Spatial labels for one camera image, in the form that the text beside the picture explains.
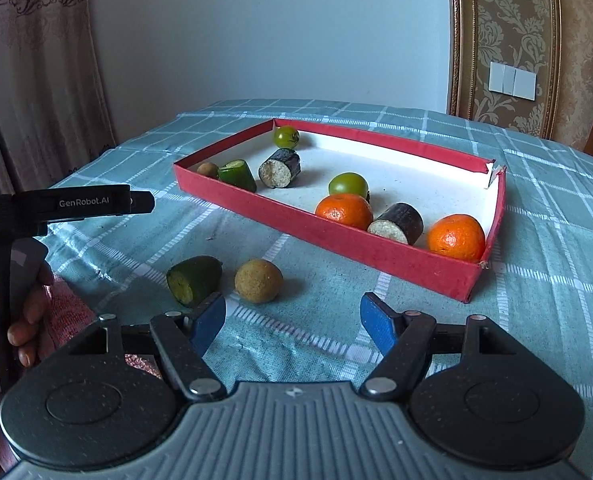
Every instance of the tray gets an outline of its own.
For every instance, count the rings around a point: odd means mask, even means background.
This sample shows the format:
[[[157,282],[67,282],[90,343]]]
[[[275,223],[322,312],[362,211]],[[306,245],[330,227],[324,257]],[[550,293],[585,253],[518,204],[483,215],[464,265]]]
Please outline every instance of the tray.
[[[299,130],[301,174],[286,189],[269,189],[258,168],[273,152],[273,131],[291,125]],[[251,193],[195,172],[205,161],[219,166],[243,158],[257,179]],[[414,246],[382,238],[315,216],[328,183],[353,171],[368,181],[370,205],[377,218],[388,206],[405,202],[423,218],[424,234]],[[211,144],[174,164],[181,190],[278,231],[292,235],[369,267],[467,303],[487,267],[505,206],[505,167],[493,160],[400,137],[354,128],[273,119]],[[478,264],[425,249],[425,236],[444,216],[477,218],[486,235]]]

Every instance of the red towel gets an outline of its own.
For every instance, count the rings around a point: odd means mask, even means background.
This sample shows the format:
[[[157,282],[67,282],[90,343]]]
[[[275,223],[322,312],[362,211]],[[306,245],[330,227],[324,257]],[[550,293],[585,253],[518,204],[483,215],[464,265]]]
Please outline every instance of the red towel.
[[[73,336],[94,321],[94,313],[87,307],[60,276],[54,277],[54,285],[46,287],[50,307],[43,320],[38,343],[38,358],[45,359],[56,348],[63,346]],[[150,363],[134,355],[127,355],[126,362],[160,378],[158,370]],[[0,465],[9,471],[18,459],[10,449],[0,427]]]

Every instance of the gold trim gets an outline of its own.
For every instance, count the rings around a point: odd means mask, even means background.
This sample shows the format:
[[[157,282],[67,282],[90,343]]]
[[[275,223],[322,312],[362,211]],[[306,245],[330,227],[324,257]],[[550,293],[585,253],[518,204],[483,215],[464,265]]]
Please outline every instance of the gold trim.
[[[477,76],[476,0],[451,0],[452,65],[448,113],[471,119]]]
[[[559,104],[559,79],[561,76],[561,0],[550,0],[552,17],[552,45],[550,50],[550,82],[545,101],[543,120],[539,136],[551,139]]]

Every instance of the green tomato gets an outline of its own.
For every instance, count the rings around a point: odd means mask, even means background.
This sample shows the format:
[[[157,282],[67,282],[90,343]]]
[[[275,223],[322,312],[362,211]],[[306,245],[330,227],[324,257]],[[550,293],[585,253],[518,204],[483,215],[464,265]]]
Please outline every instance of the green tomato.
[[[274,143],[278,148],[294,148],[299,143],[299,131],[292,126],[281,126],[274,130]]]
[[[328,193],[352,193],[368,199],[368,183],[366,179],[356,173],[341,173],[335,176],[328,185]]]

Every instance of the white wall switch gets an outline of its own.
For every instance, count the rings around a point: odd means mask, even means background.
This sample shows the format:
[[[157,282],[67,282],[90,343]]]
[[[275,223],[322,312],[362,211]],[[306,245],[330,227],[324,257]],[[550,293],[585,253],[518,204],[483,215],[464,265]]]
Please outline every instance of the white wall switch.
[[[503,93],[512,95],[514,91],[514,78],[517,74],[517,69],[510,65],[503,67]]]
[[[490,63],[490,81],[488,90],[490,92],[503,92],[503,67],[501,63]]]
[[[537,74],[518,68],[517,73],[514,76],[514,88],[512,95],[534,101],[536,90]]]

